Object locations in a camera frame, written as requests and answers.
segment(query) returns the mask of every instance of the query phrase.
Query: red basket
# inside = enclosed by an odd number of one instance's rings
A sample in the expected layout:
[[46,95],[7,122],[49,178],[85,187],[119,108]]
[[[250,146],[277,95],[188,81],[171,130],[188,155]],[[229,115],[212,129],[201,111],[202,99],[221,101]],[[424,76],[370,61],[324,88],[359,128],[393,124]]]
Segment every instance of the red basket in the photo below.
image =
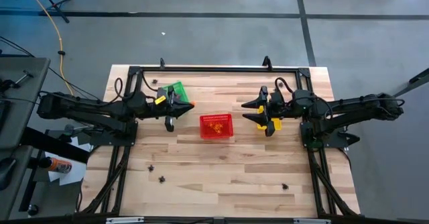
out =
[[234,136],[231,114],[200,116],[202,139],[228,138]]

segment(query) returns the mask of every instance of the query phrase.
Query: spray can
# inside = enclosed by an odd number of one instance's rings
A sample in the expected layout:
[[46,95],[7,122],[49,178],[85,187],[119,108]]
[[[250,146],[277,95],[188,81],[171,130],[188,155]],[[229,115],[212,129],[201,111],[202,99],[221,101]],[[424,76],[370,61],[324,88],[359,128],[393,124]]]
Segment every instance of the spray can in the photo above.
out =
[[48,171],[67,174],[72,170],[72,163],[66,160],[46,157],[39,161],[39,167],[48,169]]

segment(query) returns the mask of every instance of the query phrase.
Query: gray floor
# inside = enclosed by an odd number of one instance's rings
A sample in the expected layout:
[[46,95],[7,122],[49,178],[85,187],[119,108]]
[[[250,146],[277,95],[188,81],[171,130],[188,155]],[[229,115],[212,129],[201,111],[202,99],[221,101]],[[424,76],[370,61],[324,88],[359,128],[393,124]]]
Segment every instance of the gray floor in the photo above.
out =
[[[307,13],[427,14],[429,0],[304,0]],[[0,0],[0,9],[37,9],[33,0]],[[144,12],[297,13],[296,0],[72,0],[67,10]],[[275,65],[308,66],[299,19],[202,18],[56,18],[65,57],[66,78],[102,97],[112,64],[260,65],[269,55]],[[316,63],[327,66],[336,98],[368,93],[394,93],[409,78],[429,66],[429,21],[308,21]],[[59,68],[58,37],[45,17],[0,16],[0,35],[36,56],[52,59]],[[7,53],[13,49],[1,45]],[[46,91],[67,89],[48,74]],[[67,120],[47,121],[36,114],[29,125],[58,129]],[[359,133],[360,127],[352,128]],[[351,147],[353,179],[362,214],[381,218],[398,216],[377,173],[375,161],[361,142]],[[58,195],[69,201],[58,203]],[[74,208],[77,188],[41,184],[34,197],[43,215],[62,215]],[[14,213],[13,217],[25,215]]]

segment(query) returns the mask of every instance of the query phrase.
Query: white paper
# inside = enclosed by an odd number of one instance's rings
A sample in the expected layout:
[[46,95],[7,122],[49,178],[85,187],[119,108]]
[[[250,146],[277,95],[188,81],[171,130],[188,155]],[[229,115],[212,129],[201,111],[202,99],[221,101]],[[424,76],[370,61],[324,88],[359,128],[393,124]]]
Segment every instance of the white paper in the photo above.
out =
[[[90,144],[79,145],[77,137],[72,138],[71,145],[76,146],[76,147],[78,147],[82,150],[88,151],[88,152],[90,150]],[[66,160],[66,161],[69,161],[70,163],[72,163],[72,170],[67,174],[49,171],[48,174],[49,174],[49,179],[51,182],[54,180],[60,179],[60,186],[62,186],[65,184],[79,182],[85,176],[86,164],[83,164],[81,162],[77,162],[74,160],[69,160],[69,159],[60,157],[56,154],[51,154],[48,152],[46,152],[45,155],[46,155],[46,157],[57,158],[59,160]]]

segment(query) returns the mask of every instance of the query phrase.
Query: wooden table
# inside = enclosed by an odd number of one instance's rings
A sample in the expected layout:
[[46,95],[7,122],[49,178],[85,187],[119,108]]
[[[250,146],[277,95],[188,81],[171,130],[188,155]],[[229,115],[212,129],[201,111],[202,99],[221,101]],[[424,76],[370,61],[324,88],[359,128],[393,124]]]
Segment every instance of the wooden table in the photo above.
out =
[[[128,65],[113,65],[105,101],[116,96],[113,83],[124,82]],[[328,70],[310,68],[314,92],[333,100]],[[146,72],[153,87],[182,81],[193,110],[181,116],[172,133],[164,119],[139,121],[135,145],[131,148],[121,215],[194,217],[316,217],[314,193],[306,150],[299,135],[300,119],[284,119],[283,129],[265,137],[256,124],[241,114],[252,109],[241,104],[257,97],[262,85],[273,91],[274,79],[282,76],[296,89],[293,74]],[[154,95],[142,86],[146,94]],[[283,89],[286,100],[290,94]],[[201,115],[231,113],[234,137],[207,141],[200,138]],[[88,162],[82,184],[85,208],[104,185],[112,147],[101,147]],[[327,149],[326,158],[332,185],[352,208],[359,212],[349,163],[336,149]],[[147,167],[155,170],[149,172]],[[158,178],[166,181],[160,184]],[[289,186],[282,189],[282,183]],[[113,206],[116,186],[113,187]],[[324,208],[326,192],[321,188]]]

